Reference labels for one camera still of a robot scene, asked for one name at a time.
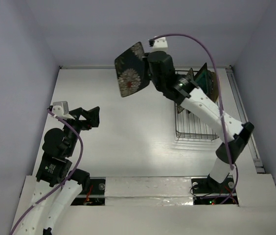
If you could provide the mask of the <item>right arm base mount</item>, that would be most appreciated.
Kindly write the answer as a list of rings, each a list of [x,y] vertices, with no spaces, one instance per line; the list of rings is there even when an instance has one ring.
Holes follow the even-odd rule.
[[[201,178],[192,178],[192,193],[195,195],[199,194],[221,194],[221,193],[230,193],[234,186],[234,180],[232,177],[227,177],[225,181],[221,184],[218,182],[201,177]]]

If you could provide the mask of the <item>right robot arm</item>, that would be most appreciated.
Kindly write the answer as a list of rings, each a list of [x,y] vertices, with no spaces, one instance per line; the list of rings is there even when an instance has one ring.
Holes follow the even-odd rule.
[[[176,74],[173,60],[164,51],[146,54],[149,78],[157,91],[196,115],[221,139],[216,150],[217,159],[207,179],[207,188],[218,192],[225,185],[231,167],[249,142],[254,125],[242,123],[227,114],[220,103],[214,103],[195,83],[193,70],[187,75]]]

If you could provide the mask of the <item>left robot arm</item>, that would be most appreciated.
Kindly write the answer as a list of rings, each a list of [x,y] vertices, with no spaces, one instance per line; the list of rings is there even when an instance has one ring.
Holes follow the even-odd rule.
[[[47,112],[64,126],[49,129],[44,135],[30,206],[11,229],[12,235],[56,234],[76,196],[91,189],[90,174],[78,169],[84,151],[80,133],[99,126],[100,108],[69,110],[66,101],[59,101]]]

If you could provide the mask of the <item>black floral square plate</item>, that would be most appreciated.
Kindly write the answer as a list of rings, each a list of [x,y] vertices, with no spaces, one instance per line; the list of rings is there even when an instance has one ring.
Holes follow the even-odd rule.
[[[133,95],[150,84],[146,53],[141,42],[137,42],[114,61],[121,97]]]
[[[187,74],[184,77],[187,81],[189,80],[193,80],[194,79],[194,72],[193,69],[190,68],[189,71],[187,72]],[[180,114],[182,111],[184,110],[184,108],[181,105],[177,105],[177,113]]]

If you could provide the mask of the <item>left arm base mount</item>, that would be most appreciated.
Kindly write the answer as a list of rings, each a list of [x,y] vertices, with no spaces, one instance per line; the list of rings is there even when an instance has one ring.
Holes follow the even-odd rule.
[[[89,197],[104,197],[106,188],[106,178],[91,178],[88,188]]]

